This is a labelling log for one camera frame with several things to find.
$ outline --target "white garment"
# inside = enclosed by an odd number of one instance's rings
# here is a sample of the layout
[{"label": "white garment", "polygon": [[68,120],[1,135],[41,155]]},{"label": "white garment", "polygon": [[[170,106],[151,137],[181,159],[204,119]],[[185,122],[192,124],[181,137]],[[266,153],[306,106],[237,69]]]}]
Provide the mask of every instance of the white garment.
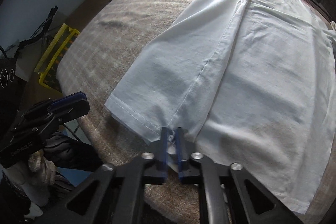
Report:
[{"label": "white garment", "polygon": [[194,0],[105,105],[148,142],[161,126],[188,129],[304,214],[335,133],[335,38],[301,0]]}]

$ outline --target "beige blanket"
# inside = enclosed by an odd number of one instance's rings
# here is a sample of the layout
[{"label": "beige blanket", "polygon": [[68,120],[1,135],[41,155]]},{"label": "beige blanket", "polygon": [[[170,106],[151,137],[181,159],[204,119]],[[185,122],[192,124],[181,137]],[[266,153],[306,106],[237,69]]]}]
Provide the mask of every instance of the beige blanket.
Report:
[{"label": "beige blanket", "polygon": [[[145,143],[118,124],[104,103],[142,48],[166,30],[192,0],[112,0],[85,27],[58,67],[64,95],[86,93],[90,113],[80,125],[100,157],[115,165],[146,150]],[[335,142],[305,223],[318,223],[336,197]],[[198,223],[195,186],[178,183],[174,173],[163,186],[148,185],[146,201],[177,223]]]}]

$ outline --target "gloved hand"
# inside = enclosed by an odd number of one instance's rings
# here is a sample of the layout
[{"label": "gloved hand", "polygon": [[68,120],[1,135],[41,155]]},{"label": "gloved hand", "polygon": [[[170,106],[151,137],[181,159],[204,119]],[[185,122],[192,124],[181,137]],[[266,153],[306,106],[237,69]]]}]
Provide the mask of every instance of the gloved hand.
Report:
[{"label": "gloved hand", "polygon": [[11,183],[24,191],[33,203],[40,207],[48,203],[48,186],[55,182],[56,167],[52,161],[43,157],[43,150],[31,154],[27,163],[19,161],[2,169]]}]

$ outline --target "bed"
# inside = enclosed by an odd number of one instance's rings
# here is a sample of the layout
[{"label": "bed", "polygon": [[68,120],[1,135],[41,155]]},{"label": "bed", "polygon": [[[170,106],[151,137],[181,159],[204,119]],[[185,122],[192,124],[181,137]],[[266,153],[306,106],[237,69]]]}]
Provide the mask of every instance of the bed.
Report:
[{"label": "bed", "polygon": [[[166,30],[192,1],[112,0],[85,27],[62,59],[57,76],[63,94],[79,90],[86,93],[91,110],[79,122],[103,161],[121,165],[146,149],[140,137],[111,117],[104,103],[142,48]],[[323,21],[331,28],[327,20]],[[299,216],[304,223],[319,223],[336,198],[335,147],[333,142],[308,211]],[[179,184],[174,172],[163,186],[148,185],[145,199],[176,223],[199,222],[197,189]]]}]

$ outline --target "mattress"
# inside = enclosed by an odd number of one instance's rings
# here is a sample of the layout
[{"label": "mattress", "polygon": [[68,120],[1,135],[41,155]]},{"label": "mattress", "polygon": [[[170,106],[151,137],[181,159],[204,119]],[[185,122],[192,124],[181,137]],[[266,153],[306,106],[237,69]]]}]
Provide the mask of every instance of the mattress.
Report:
[{"label": "mattress", "polygon": [[[112,0],[63,57],[57,71],[63,94],[79,90],[86,93],[91,110],[79,122],[103,161],[121,165],[146,150],[144,141],[114,120],[104,103],[142,48],[166,30],[192,1]],[[306,214],[300,215],[304,223],[318,223],[336,197],[335,146],[334,142]],[[199,222],[197,188],[179,184],[174,172],[162,186],[147,185],[145,199],[177,223]]]}]

